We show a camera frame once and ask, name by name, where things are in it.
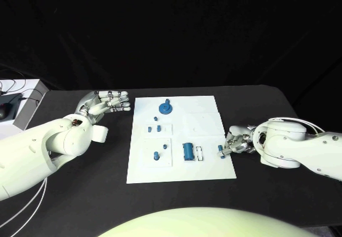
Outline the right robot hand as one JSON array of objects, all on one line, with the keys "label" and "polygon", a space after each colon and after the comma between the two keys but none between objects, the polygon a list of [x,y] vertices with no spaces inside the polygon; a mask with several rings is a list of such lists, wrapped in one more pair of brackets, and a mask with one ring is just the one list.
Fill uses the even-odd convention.
[{"label": "right robot hand", "polygon": [[219,157],[226,158],[232,153],[255,153],[253,135],[258,126],[233,125],[229,130],[226,145],[220,148]]}]

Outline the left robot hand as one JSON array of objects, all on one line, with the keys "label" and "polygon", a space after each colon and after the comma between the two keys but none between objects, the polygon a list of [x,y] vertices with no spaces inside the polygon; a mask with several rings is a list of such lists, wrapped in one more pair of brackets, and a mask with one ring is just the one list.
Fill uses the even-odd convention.
[{"label": "left robot hand", "polygon": [[106,113],[131,110],[128,91],[92,91],[80,100],[76,113],[97,124]]}]

